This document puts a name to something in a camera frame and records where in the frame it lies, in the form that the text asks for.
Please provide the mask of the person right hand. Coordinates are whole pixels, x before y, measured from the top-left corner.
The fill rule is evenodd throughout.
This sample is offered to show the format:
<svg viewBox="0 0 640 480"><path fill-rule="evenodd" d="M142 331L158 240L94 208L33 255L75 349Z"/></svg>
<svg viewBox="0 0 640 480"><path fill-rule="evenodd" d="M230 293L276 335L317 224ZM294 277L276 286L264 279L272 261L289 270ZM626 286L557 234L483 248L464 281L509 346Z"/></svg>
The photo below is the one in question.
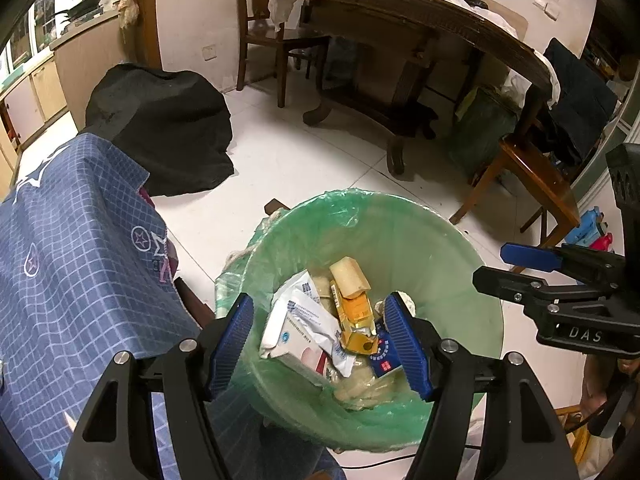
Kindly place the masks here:
<svg viewBox="0 0 640 480"><path fill-rule="evenodd" d="M606 388L615 372L628 372L628 364L609 356L587 356L582 376L580 411L587 417L606 401Z"/></svg>

